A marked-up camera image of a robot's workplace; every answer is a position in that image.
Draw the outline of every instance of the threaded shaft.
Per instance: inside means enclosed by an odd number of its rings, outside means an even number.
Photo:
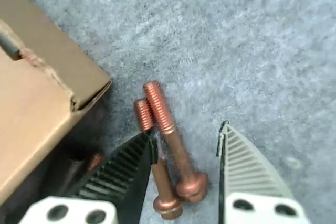
[[[147,99],[139,99],[134,102],[134,109],[138,117],[141,131],[147,131],[154,126],[154,118]]]
[[[175,126],[175,122],[166,105],[159,83],[157,81],[151,81],[146,83],[143,88],[160,129],[162,133],[165,134]]]

